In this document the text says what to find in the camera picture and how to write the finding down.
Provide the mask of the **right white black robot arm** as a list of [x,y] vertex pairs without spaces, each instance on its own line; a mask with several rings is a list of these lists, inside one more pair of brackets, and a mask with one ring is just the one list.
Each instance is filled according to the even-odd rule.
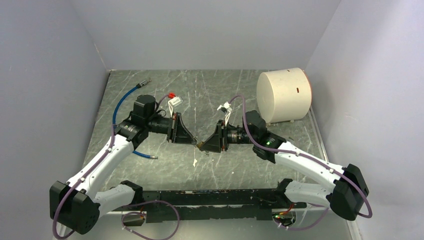
[[291,203],[308,203],[330,208],[348,221],[354,221],[358,216],[372,217],[367,200],[369,189],[357,166],[343,167],[301,150],[269,131],[255,110],[247,112],[242,121],[242,126],[232,126],[219,120],[215,132],[197,147],[203,152],[221,153],[227,151],[230,144],[252,144],[253,152],[260,159],[289,167],[315,181],[284,180],[282,189],[274,195],[276,204],[282,208]]

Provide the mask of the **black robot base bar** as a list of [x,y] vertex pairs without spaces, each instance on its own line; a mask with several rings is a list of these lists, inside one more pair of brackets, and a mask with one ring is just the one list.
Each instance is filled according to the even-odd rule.
[[117,208],[117,211],[142,211],[147,223],[176,220],[271,220],[286,210],[306,208],[306,203],[292,203],[284,193],[272,188],[224,190],[145,190],[135,201]]

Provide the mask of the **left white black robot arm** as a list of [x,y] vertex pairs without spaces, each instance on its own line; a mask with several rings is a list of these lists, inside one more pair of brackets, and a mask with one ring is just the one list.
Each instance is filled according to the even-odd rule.
[[161,115],[160,104],[152,95],[139,95],[127,118],[117,123],[112,118],[112,133],[105,146],[78,173],[66,182],[56,181],[49,190],[50,218],[53,235],[58,240],[69,237],[60,235],[57,225],[68,227],[71,233],[88,233],[104,214],[120,207],[137,210],[146,203],[143,188],[131,181],[122,181],[107,191],[101,186],[116,167],[139,145],[149,133],[164,134],[171,143],[195,145],[195,137],[187,130],[181,114],[174,108],[182,99],[173,93],[166,95],[170,116]]

